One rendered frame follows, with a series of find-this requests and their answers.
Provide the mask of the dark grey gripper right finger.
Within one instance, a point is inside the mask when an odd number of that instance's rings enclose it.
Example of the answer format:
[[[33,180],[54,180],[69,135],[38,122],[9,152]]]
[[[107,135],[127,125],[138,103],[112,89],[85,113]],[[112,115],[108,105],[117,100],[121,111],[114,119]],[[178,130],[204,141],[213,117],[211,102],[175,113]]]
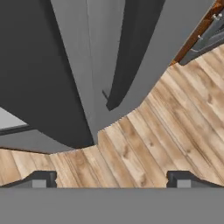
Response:
[[[222,185],[198,178],[190,171],[168,171],[166,177],[168,179],[167,188],[222,188]]]

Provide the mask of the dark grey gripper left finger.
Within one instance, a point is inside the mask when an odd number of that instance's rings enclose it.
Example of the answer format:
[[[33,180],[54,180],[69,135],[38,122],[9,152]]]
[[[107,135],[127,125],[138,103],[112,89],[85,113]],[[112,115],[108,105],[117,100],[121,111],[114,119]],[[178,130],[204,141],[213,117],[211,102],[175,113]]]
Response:
[[[27,177],[1,185],[1,188],[56,188],[56,171],[34,171]]]

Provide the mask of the dark grey fridge door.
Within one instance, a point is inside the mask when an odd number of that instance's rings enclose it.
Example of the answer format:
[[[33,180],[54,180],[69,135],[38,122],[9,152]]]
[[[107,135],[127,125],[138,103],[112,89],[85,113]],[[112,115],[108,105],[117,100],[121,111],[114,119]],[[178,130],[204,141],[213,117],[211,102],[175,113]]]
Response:
[[[165,0],[125,0],[115,74],[108,95],[109,111],[130,90],[164,8]]]
[[[71,148],[94,144],[51,0],[0,0],[0,108]]]

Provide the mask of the grey fridge body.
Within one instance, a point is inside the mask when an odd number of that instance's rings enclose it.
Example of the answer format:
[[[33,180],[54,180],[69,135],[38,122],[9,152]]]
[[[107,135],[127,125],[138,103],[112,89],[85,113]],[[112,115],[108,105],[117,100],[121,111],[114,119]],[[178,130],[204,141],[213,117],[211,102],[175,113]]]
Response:
[[[142,103],[214,0],[165,0],[136,77],[122,103],[111,111],[106,104],[116,69],[125,0],[51,0],[51,3],[96,145],[102,129]],[[23,123],[0,108],[0,130]],[[78,149],[58,143],[37,130],[0,136],[0,148],[46,154]]]

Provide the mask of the grey cabinet drawer front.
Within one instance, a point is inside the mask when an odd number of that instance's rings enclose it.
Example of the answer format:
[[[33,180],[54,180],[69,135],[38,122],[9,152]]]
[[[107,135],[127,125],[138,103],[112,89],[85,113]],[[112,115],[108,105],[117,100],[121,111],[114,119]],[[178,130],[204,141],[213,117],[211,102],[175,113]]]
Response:
[[[213,14],[213,22],[203,34],[198,36],[196,43],[190,48],[179,64],[181,66],[186,65],[191,60],[214,49],[222,41],[224,41],[224,9],[217,15]]]

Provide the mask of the wooden cabinet run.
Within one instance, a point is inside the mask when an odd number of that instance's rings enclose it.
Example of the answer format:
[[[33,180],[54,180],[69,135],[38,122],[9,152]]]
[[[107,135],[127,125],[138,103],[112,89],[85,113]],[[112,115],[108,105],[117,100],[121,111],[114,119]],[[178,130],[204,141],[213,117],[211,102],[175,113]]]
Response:
[[[212,23],[213,14],[217,14],[224,9],[224,0],[214,0],[212,6],[208,9],[207,13],[202,17],[199,23],[196,25],[191,35],[188,37],[186,42],[182,45],[175,58],[171,61],[170,65],[179,63],[186,53],[191,49],[191,47],[198,40],[198,36],[201,36],[208,26]]]

